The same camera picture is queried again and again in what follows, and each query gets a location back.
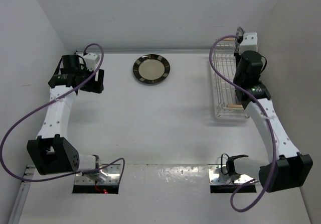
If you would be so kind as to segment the blue floral white plate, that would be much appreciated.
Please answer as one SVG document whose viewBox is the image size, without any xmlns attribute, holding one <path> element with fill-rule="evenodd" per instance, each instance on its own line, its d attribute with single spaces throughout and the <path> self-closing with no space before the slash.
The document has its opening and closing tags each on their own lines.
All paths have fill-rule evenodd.
<svg viewBox="0 0 321 224">
<path fill-rule="evenodd" d="M 236 36 L 237 36 L 236 42 L 238 44 L 240 44 L 243 41 L 244 34 L 245 34 L 244 29 L 242 27 L 238 27 L 237 30 L 236 30 Z"/>
</svg>

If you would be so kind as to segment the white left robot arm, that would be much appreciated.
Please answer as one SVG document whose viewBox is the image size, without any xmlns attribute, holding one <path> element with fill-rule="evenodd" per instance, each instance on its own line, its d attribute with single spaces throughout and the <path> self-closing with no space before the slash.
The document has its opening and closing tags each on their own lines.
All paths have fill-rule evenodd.
<svg viewBox="0 0 321 224">
<path fill-rule="evenodd" d="M 46 116 L 36 139 L 29 140 L 27 151 L 41 175 L 81 171 L 83 175 L 102 182 L 101 161 L 98 155 L 81 155 L 68 141 L 68 123 L 78 91 L 72 89 L 89 81 L 80 89 L 101 93 L 104 89 L 104 70 L 97 69 L 100 56 L 95 53 L 64 55 L 48 82 L 50 101 Z"/>
</svg>

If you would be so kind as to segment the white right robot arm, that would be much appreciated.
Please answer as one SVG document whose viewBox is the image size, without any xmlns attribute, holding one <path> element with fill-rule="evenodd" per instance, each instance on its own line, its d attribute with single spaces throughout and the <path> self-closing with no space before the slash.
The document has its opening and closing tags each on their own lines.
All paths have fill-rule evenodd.
<svg viewBox="0 0 321 224">
<path fill-rule="evenodd" d="M 245 51 L 236 64 L 233 83 L 237 100 L 252 118 L 265 145 L 268 163 L 242 154 L 228 157 L 229 176 L 247 174 L 266 186 L 268 193 L 303 186 L 313 160 L 302 154 L 290 140 L 275 110 L 267 87 L 260 80 L 266 58 L 255 51 Z"/>
</svg>

